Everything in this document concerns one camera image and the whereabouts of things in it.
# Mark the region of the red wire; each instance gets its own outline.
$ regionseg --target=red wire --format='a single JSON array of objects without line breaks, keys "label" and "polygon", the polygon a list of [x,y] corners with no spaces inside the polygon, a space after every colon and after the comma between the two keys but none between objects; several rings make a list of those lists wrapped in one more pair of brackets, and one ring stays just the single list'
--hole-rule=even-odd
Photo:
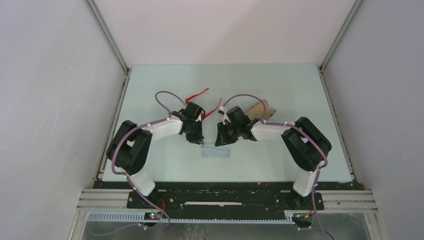
[{"label": "red wire", "polygon": [[222,101],[222,100],[223,100],[223,99],[221,98],[221,99],[219,100],[219,102],[218,102],[218,105],[216,105],[215,109],[214,109],[214,110],[212,110],[212,111],[210,111],[210,112],[208,112],[208,113],[204,116],[204,118],[203,118],[203,119],[205,119],[205,118],[209,117],[209,115],[211,115],[213,112],[215,112],[215,111],[218,109],[218,107],[220,106],[220,104],[221,104],[221,101]]},{"label": "red wire", "polygon": [[163,204],[163,210],[165,210],[166,206],[165,206],[165,201],[163,198],[159,198],[158,201],[161,201]]},{"label": "red wire", "polygon": [[209,90],[209,87],[206,88],[205,90],[203,90],[201,93],[198,93],[198,94],[195,94],[195,95],[193,95],[193,96],[191,96],[189,98],[186,98],[185,99],[185,104],[189,104],[190,100],[194,99],[195,97],[199,96],[200,94],[202,94],[202,93],[204,93],[204,92],[206,92],[208,90]]},{"label": "red wire", "polygon": [[[198,93],[198,94],[195,94],[195,95],[193,95],[193,96],[191,96],[191,97],[189,97],[189,98],[186,98],[186,99],[185,99],[185,104],[189,104],[190,100],[192,100],[193,98],[195,98],[195,97],[199,96],[200,94],[203,94],[204,92],[206,92],[206,91],[208,91],[208,90],[209,90],[209,87],[208,87],[208,88],[206,88],[205,90],[203,90],[201,93]],[[209,115],[211,115],[213,112],[215,112],[215,111],[218,109],[218,107],[220,106],[220,104],[221,104],[221,101],[222,101],[222,100],[223,100],[222,98],[219,100],[219,103],[218,103],[218,105],[215,107],[215,109],[214,109],[214,110],[212,110],[212,111],[208,112],[207,114],[203,114],[203,112],[202,112],[202,113],[200,114],[200,115],[201,115],[201,119],[202,119],[202,120],[204,120],[204,119],[206,119],[207,117],[209,117]]]}]

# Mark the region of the transparent panel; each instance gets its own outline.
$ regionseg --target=transparent panel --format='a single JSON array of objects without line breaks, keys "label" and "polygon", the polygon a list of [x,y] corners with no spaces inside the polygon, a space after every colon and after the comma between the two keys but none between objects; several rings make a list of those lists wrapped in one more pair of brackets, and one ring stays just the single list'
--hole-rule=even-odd
[{"label": "transparent panel", "polygon": [[[320,214],[324,228],[336,240],[370,240],[364,215],[361,213]],[[128,223],[88,222],[83,239],[85,240],[326,240],[319,230],[297,231],[289,224],[232,224],[232,223],[190,223],[171,224],[164,229],[129,227],[108,236],[93,236],[94,233],[107,233]]]}]

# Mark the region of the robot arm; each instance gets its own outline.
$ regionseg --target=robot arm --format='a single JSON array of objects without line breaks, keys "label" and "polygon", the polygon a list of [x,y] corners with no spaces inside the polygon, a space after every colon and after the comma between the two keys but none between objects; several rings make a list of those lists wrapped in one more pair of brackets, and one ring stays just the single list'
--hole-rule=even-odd
[{"label": "robot arm", "polygon": [[[332,148],[330,141],[308,118],[301,117],[291,125],[302,129],[317,143],[324,154],[328,155]],[[218,138],[215,145],[235,143],[239,136],[252,141],[283,141],[298,166],[293,190],[302,198],[311,193],[318,166],[324,162],[320,153],[309,141],[304,142],[299,132],[286,124],[263,124],[259,119],[250,121],[243,111],[235,106],[226,111],[223,122],[218,123]]]},{"label": "robot arm", "polygon": [[[115,159],[115,165],[126,172],[135,187],[148,196],[155,188],[155,183],[149,177],[144,167],[152,142],[170,135],[185,133],[188,142],[203,144],[201,112],[203,109],[193,102],[189,102],[185,109],[172,112],[172,115],[163,120],[148,123],[145,127],[136,130],[121,146]],[[107,157],[112,159],[119,142],[124,136],[138,125],[130,120],[124,121],[115,134],[107,149]]]}]

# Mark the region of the light blue table surface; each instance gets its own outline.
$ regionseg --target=light blue table surface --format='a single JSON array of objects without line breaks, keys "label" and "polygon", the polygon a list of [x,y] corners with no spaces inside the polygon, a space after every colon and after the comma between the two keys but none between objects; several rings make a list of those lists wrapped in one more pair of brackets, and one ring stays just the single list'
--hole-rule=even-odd
[{"label": "light blue table surface", "polygon": [[[214,109],[220,98],[247,93],[268,101],[277,109],[269,121],[290,122],[309,118],[329,139],[332,150],[328,166],[320,181],[349,182],[351,176],[335,123],[314,64],[211,64],[134,66],[125,93],[117,128],[125,120],[146,123],[163,118],[167,112],[156,103],[155,93],[171,91],[182,99],[200,93],[193,99],[206,112]],[[184,108],[173,96],[159,95],[172,111]],[[238,97],[228,108],[239,106],[247,110],[257,101]],[[205,142],[214,143],[217,112],[203,122]],[[173,135],[150,146],[145,168],[154,181],[178,182],[278,182],[294,181],[297,165],[283,141],[249,141],[240,138],[231,146],[231,157],[202,157],[201,147],[190,144],[185,136]],[[103,181],[125,181],[111,171],[108,160]]]}]

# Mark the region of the white enclosure wall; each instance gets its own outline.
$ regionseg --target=white enclosure wall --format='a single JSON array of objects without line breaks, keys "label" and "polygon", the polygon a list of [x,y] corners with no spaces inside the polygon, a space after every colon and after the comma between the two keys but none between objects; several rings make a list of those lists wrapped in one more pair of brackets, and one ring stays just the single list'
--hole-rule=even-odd
[{"label": "white enclosure wall", "polygon": [[0,6],[1,239],[64,239],[123,72],[84,1]]},{"label": "white enclosure wall", "polygon": [[133,65],[321,64],[355,0],[98,0]]},{"label": "white enclosure wall", "polygon": [[326,70],[390,238],[422,239],[424,1],[366,1]]}]

